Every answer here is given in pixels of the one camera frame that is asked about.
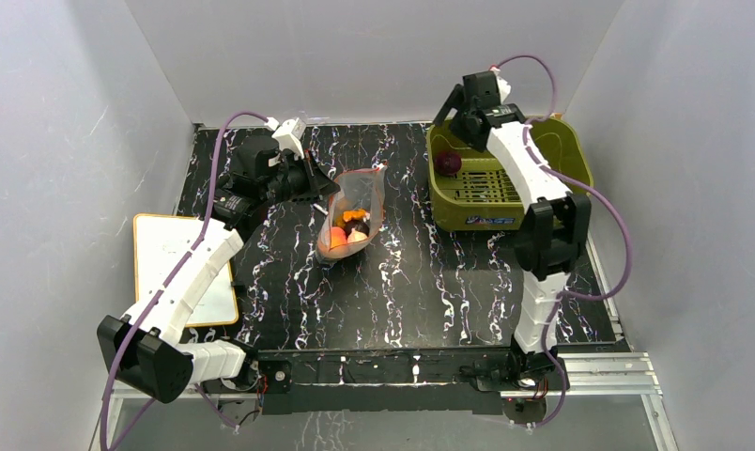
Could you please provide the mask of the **yellow orange food piece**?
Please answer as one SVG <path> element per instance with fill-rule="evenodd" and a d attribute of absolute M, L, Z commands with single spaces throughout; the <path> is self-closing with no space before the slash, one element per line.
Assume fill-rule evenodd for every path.
<path fill-rule="evenodd" d="M 345 224 L 352 221 L 366 222 L 370 219 L 370 212 L 364 209 L 346 210 L 342 215 Z"/>

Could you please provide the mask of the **clear zip bag red zipper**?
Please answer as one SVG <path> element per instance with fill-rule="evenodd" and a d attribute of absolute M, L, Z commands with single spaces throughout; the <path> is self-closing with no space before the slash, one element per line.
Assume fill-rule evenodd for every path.
<path fill-rule="evenodd" d="M 340 192 L 329 197 L 327 216 L 317 235 L 316 259 L 324 265 L 332 265 L 339 260 L 354 256 L 363 251 L 377 236 L 385 218 L 385 174 L 387 165 L 378 163 L 370 168 L 351 170 L 342 173 L 334 181 L 340 185 Z M 342 253 L 329 250 L 330 230 L 333 221 L 346 210 L 364 209 L 370 212 L 366 221 L 370 228 L 367 241 L 347 244 Z"/>

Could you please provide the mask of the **orange peach fruit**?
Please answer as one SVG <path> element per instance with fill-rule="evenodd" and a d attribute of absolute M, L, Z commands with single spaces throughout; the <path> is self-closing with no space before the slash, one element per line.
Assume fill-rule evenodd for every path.
<path fill-rule="evenodd" d="M 329 250 L 334 253 L 342 253 L 347 249 L 347 233 L 340 226 L 333 226 L 330 230 Z"/>

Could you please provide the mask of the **beige walnut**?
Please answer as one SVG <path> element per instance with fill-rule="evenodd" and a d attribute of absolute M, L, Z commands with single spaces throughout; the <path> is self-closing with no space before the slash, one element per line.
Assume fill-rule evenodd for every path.
<path fill-rule="evenodd" d="M 361 242 L 361 241 L 367 241 L 367 240 L 368 240 L 368 235 L 366 233 L 362 233 L 359 230 L 352 230 L 347 235 L 347 243 L 348 244 L 357 243 L 357 242 Z"/>

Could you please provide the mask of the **magenta purple food piece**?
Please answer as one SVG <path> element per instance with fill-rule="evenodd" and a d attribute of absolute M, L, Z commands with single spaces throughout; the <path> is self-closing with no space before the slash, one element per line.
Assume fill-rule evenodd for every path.
<path fill-rule="evenodd" d="M 453 150 L 442 151 L 434 158 L 433 164 L 438 175 L 454 177 L 462 168 L 462 158 Z"/>

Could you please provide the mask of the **dark purple plum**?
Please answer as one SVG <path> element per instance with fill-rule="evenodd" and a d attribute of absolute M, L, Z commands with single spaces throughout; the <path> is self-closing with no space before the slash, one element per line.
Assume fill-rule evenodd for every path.
<path fill-rule="evenodd" d="M 365 221 L 354 220 L 349 222 L 347 225 L 349 226 L 348 234 L 352 234 L 353 232 L 359 232 L 364 236 L 369 236 L 370 234 L 369 225 Z"/>

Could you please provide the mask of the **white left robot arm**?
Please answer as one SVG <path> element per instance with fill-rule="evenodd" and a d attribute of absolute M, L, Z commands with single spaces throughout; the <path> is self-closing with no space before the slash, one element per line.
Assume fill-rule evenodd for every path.
<path fill-rule="evenodd" d="M 238 391 L 255 387 L 260 367 L 243 345 L 228 339 L 187 344 L 183 331 L 218 273 L 267 218 L 286 201 L 314 201 L 335 194 L 328 178 L 293 133 L 247 137 L 229 169 L 214 174 L 201 228 L 176 266 L 123 316 L 105 317 L 97 337 L 109 371 L 105 389 L 121 381 L 161 403 L 196 383 L 225 379 Z"/>

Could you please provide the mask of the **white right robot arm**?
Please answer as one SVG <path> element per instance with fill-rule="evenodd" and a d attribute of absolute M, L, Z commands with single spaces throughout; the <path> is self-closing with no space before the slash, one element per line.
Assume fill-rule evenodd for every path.
<path fill-rule="evenodd" d="M 502 376 L 531 389 L 555 366 L 554 324 L 562 291 L 583 254 L 591 215 L 587 195 L 556 176 L 533 143 L 532 127 L 506 103 L 510 86 L 498 70 L 468 74 L 434 118 L 469 148 L 497 159 L 519 196 L 524 216 L 514 246 L 524 272 L 519 322 Z"/>

